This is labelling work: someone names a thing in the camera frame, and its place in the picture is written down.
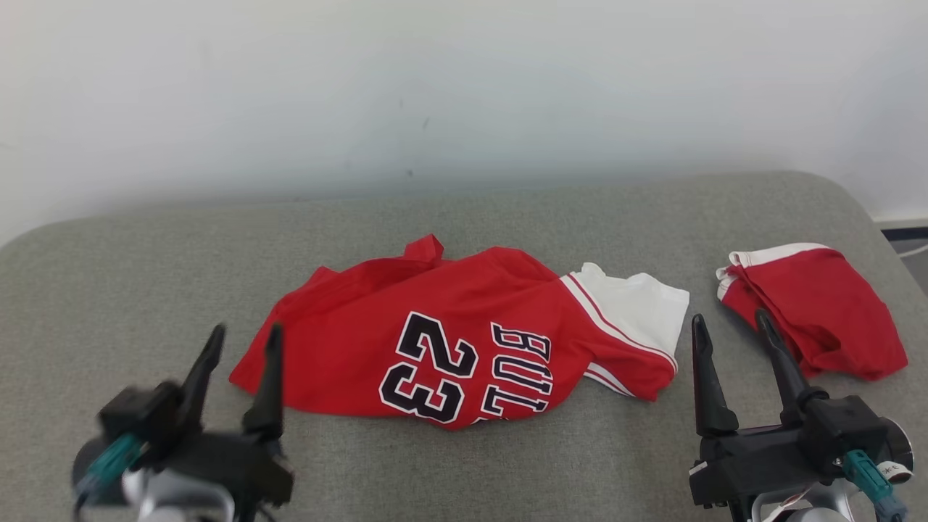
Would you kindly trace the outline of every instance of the striped trim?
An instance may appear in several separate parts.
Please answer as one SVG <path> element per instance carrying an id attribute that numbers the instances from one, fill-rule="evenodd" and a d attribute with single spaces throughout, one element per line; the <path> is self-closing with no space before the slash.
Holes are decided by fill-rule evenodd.
<path id="1" fill-rule="evenodd" d="M 625 332 L 622 332 L 622 330 L 620 330 L 617 326 L 609 322 L 609 320 L 606 319 L 606 316 L 603 315 L 602 311 L 599 309 L 596 300 L 593 299 L 593 296 L 586 291 L 586 289 L 583 287 L 583 284 L 581 284 L 580 281 L 574 277 L 573 273 L 562 277 L 561 282 L 564 283 L 564 286 L 567 287 L 567 290 L 570 291 L 570 293 L 574 296 L 574 299 L 577 300 L 577 303 L 583 307 L 583 309 L 586 311 L 586 314 L 593 320 L 593 323 L 596 324 L 600 330 L 629 346 L 661 357 L 670 363 L 671 368 L 674 369 L 674 375 L 677 375 L 677 361 L 674 360 L 672 356 L 668 355 L 660 348 L 644 346 L 643 344 L 632 340 L 632 338 Z"/>
<path id="2" fill-rule="evenodd" d="M 608 370 L 599 366 L 599 364 L 595 362 L 589 363 L 589 367 L 586 368 L 584 376 L 593 379 L 601 385 L 606 386 L 619 395 L 624 395 L 627 397 L 635 396 L 635 394 L 629 391 L 625 385 L 623 385 L 618 379 L 615 378 L 615 375 L 612 375 Z"/>

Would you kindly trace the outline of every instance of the basketball jersey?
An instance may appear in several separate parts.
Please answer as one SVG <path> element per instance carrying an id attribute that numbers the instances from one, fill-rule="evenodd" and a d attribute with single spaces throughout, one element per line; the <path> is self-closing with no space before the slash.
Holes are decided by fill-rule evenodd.
<path id="1" fill-rule="evenodd" d="M 655 400 L 677 373 L 686 291 L 592 263 L 559 277 L 511 248 L 442 252 L 430 235 L 400 257 L 318 269 L 274 306 L 229 380 L 257 391 L 274 323 L 284 404 L 318 413 L 459 429 L 554 408 L 582 377 Z"/>

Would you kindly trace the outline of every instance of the clothing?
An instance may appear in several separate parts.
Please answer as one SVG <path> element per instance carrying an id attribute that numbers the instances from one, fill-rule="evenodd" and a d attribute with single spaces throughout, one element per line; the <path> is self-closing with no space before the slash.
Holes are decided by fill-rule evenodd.
<path id="1" fill-rule="evenodd" d="M 718 299 L 756 329 L 763 307 L 807 377 L 845 372 L 868 381 L 909 364 L 889 310 L 840 252 L 793 243 L 732 252 Z"/>
<path id="2" fill-rule="evenodd" d="M 433 236 L 404 255 L 320 268 L 271 311 L 229 380 L 255 393 L 271 326 L 284 331 L 284 403 L 411 415 L 447 429 L 557 406 L 581 377 L 657 399 L 677 373 L 689 294 L 586 263 L 559 278 L 520 250 L 458 261 Z"/>

